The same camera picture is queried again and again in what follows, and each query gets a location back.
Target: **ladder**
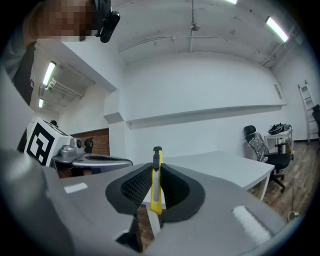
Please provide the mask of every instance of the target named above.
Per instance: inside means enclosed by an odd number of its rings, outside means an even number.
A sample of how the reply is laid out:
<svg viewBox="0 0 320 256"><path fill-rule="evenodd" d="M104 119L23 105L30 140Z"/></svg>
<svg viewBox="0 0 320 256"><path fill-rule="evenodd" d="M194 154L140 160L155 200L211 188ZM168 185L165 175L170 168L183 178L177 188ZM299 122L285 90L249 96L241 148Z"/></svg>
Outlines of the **ladder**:
<svg viewBox="0 0 320 256"><path fill-rule="evenodd" d="M317 134L317 132L313 132L311 133L310 130L310 126L311 123L315 122L316 120L312 117L312 115L310 115L310 113L312 113L312 108L315 106L314 101L312 99L312 96L310 94L309 91L309 86L307 84L307 81L304 80L305 82L305 86L300 86L298 84L298 88L303 100L303 104L304 104L304 109L305 109L305 116L306 116L306 122L307 122L307 132L308 132L308 144L310 143L310 137L311 135Z"/></svg>

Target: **ceiling light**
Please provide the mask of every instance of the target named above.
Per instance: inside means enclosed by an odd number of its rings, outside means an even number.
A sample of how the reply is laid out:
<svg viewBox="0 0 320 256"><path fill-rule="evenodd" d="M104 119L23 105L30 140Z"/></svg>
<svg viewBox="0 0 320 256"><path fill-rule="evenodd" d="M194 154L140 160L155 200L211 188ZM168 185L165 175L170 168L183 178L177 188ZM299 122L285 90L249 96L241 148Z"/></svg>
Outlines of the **ceiling light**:
<svg viewBox="0 0 320 256"><path fill-rule="evenodd" d="M237 0L225 0L225 1L228 1L230 3L233 3L234 5L237 3Z"/></svg>
<svg viewBox="0 0 320 256"><path fill-rule="evenodd" d="M281 37L283 42L286 42L288 40L289 37L271 17L268 17L266 19L266 23L274 30L274 32L278 34L279 37Z"/></svg>
<svg viewBox="0 0 320 256"><path fill-rule="evenodd" d="M42 82L45 86L48 85L49 79L50 79L50 77L52 75L52 72L54 71L56 65L57 64L55 62L53 62L53 61L51 61L49 63L49 66L46 69L46 72L45 72L45 75L44 75L44 79L43 79L43 82Z"/></svg>
<svg viewBox="0 0 320 256"><path fill-rule="evenodd" d="M39 108L42 108L43 104L44 104L44 100L40 98L39 99Z"/></svg>

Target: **wall ledge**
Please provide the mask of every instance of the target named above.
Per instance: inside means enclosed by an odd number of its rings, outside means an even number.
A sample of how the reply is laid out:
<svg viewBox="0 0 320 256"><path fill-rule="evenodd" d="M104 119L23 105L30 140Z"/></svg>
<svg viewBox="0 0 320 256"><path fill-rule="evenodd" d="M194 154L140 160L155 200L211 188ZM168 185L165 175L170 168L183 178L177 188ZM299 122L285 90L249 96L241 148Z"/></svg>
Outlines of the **wall ledge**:
<svg viewBox="0 0 320 256"><path fill-rule="evenodd" d="M131 130L142 129L157 126L167 126L175 124L183 124L204 120L221 119L229 117L237 117L265 112L273 112L281 110L282 106L277 105L250 105L250 106L231 106L211 109L202 109L196 111L179 112L165 115L150 116L140 119L127 120Z"/></svg>
<svg viewBox="0 0 320 256"><path fill-rule="evenodd" d="M103 116L105 118L105 120L109 123L109 124L115 124L115 123L119 123L119 122L123 122L124 118L122 117L122 115L120 114L120 112L115 112L115 113L111 113L111 114L106 114Z"/></svg>

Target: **office chair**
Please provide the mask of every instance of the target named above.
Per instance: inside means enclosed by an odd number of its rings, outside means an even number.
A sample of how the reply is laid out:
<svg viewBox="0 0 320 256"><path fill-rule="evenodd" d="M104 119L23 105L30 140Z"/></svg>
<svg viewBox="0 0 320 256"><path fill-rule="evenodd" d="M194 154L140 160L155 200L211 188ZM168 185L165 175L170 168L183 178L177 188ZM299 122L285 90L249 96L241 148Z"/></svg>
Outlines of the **office chair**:
<svg viewBox="0 0 320 256"><path fill-rule="evenodd" d="M315 107L312 108L313 113L312 116L316 122L316 124L318 125L318 136L320 138L320 106L316 105Z"/></svg>
<svg viewBox="0 0 320 256"><path fill-rule="evenodd" d="M253 125L246 126L244 128L244 135L246 141L252 147L257 155L257 160L262 163L270 164L274 166L274 170L270 174L269 182L273 181L282 187L281 192L285 191L285 185L278 179L283 180L285 178L284 174L280 173L280 170L286 168L290 163L290 155L282 154L280 147L286 143L280 143L275 145L278 148L278 152L270 153L268 147L263 141L261 134L256 132L256 128Z"/></svg>

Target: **white shelf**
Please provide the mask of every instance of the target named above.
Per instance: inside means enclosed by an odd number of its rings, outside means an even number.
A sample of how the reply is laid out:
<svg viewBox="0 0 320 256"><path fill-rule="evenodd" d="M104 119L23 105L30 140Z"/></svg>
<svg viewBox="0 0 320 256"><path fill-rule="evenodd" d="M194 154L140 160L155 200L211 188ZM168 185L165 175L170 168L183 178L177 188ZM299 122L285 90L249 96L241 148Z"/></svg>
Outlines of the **white shelf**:
<svg viewBox="0 0 320 256"><path fill-rule="evenodd" d="M127 120L126 122L128 123L130 129L141 129L272 112L280 110L282 106L283 104L220 107L131 119Z"/></svg>

